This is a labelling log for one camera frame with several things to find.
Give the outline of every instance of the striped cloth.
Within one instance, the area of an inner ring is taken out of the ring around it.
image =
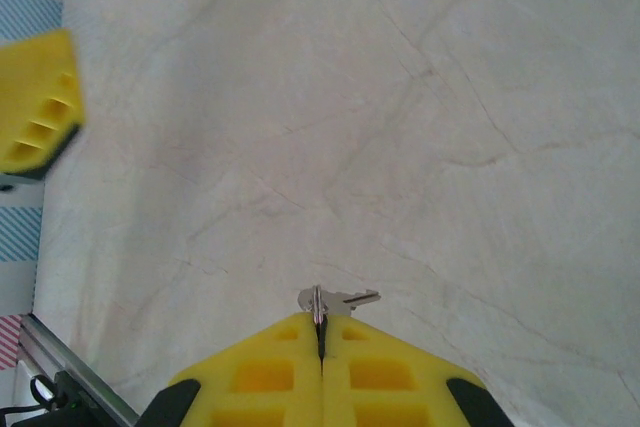
[[[20,40],[59,28],[62,2],[56,0],[0,0],[0,36]]]
[[[18,362],[20,316],[0,317],[0,370],[13,369]]]
[[[42,208],[0,207],[0,262],[38,259]]]

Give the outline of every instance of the yellow foam pad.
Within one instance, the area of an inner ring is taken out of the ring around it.
[[[182,427],[469,427],[447,387],[475,375],[331,315],[321,365],[311,314],[293,315],[180,373],[201,390]]]
[[[0,173],[46,166],[84,124],[68,31],[0,47]]]

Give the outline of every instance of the silver key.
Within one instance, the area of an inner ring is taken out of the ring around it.
[[[308,312],[313,304],[314,288],[305,289],[298,295],[298,305],[303,311]],[[321,290],[324,311],[330,314],[351,315],[356,307],[380,300],[380,293],[367,289],[366,292],[346,294],[344,292],[328,292]]]

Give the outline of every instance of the black cable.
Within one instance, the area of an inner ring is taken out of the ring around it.
[[[43,397],[37,387],[37,383],[40,382],[44,385],[52,394],[53,398],[47,400]],[[0,409],[0,427],[7,427],[7,415],[10,414],[24,414],[27,412],[36,412],[38,410],[46,410],[51,412],[54,408],[64,403],[64,397],[61,397],[57,393],[56,384],[54,384],[48,377],[44,375],[36,375],[29,382],[29,390],[31,395],[38,402],[37,405],[28,405],[24,407],[5,407]]]

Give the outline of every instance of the marble surface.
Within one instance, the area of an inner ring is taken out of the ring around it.
[[[131,405],[297,310],[640,425],[639,0],[65,0],[89,126],[35,311]]]

